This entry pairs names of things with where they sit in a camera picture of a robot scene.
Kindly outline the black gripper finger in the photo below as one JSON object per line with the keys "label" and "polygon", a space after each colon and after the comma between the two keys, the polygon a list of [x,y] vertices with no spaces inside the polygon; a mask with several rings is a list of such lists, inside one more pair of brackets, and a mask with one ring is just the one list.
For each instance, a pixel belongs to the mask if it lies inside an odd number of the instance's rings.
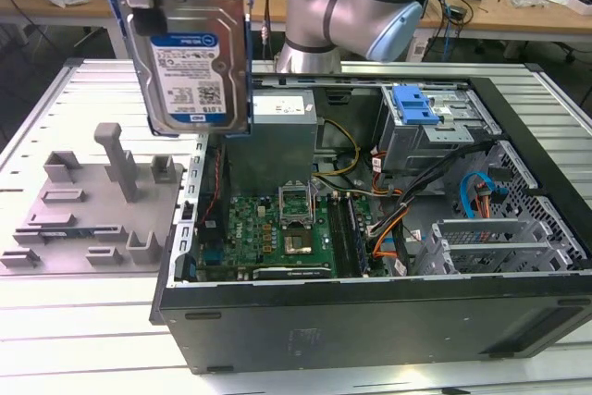
{"label": "black gripper finger", "polygon": [[131,10],[135,33],[150,37],[167,33],[167,20],[155,0],[125,0]]}

